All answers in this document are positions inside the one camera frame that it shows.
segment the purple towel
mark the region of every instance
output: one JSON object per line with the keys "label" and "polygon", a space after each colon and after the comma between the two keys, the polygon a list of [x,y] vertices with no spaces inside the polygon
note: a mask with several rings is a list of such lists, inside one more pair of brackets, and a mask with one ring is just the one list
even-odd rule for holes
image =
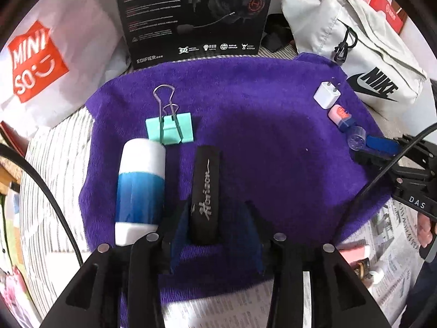
{"label": "purple towel", "polygon": [[[275,230],[293,241],[320,245],[331,240],[349,201],[372,175],[351,160],[344,134],[313,99],[320,83],[330,80],[340,84],[338,104],[368,134],[380,136],[341,68],[314,54],[292,61],[165,63],[103,85],[86,104],[95,124],[79,203],[90,249],[103,242],[114,244],[123,145],[147,136],[144,121],[158,115],[152,91],[160,84],[176,88],[173,101],[181,113],[191,112],[195,138],[193,143],[167,146],[167,208],[190,194],[196,146],[215,145],[222,150],[222,194],[252,200]],[[388,197],[388,188],[379,186],[352,213],[342,237],[360,228]],[[161,277],[160,285],[163,302],[171,302],[241,289],[257,280],[252,271],[233,265],[221,245],[188,246],[175,274]]]}

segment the mint green binder clip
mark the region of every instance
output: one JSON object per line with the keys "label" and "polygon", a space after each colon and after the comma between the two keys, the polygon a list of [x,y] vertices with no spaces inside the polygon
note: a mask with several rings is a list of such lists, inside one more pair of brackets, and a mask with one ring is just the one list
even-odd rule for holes
{"label": "mint green binder clip", "polygon": [[[157,95],[160,87],[168,87],[172,90],[169,103],[162,107],[162,102]],[[158,101],[160,107],[159,117],[146,119],[146,129],[149,139],[163,145],[189,143],[194,141],[191,113],[178,115],[179,106],[173,103],[174,87],[171,85],[159,85],[153,90],[153,97]]]}

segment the white plastic bag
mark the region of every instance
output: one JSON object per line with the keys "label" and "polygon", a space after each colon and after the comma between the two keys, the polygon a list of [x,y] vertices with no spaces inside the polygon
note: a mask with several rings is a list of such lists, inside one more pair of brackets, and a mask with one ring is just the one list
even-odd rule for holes
{"label": "white plastic bag", "polygon": [[425,71],[385,16],[363,0],[282,0],[282,11],[299,53],[334,60],[345,37],[349,47],[356,42],[339,64],[358,97],[382,116],[399,115],[420,95]]}
{"label": "white plastic bag", "polygon": [[121,37],[97,0],[38,1],[0,52],[0,118],[27,138],[56,126],[104,81]]}

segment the pink eraser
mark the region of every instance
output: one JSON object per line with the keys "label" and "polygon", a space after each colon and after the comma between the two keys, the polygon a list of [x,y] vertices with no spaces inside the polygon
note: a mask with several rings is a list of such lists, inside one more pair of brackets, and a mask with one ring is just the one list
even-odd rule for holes
{"label": "pink eraser", "polygon": [[370,245],[361,245],[353,249],[339,250],[340,254],[347,261],[348,264],[365,259],[370,255]]}
{"label": "pink eraser", "polygon": [[345,121],[352,117],[342,106],[334,105],[328,113],[328,117],[334,122],[337,126],[340,121]]}

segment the blue and white glue stick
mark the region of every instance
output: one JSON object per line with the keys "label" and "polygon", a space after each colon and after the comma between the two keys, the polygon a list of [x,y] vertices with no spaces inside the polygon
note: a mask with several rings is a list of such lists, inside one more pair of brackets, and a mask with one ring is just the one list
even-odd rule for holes
{"label": "blue and white glue stick", "polygon": [[115,244],[130,245],[156,231],[164,205],[165,147],[150,139],[128,141],[122,154],[115,212]]}

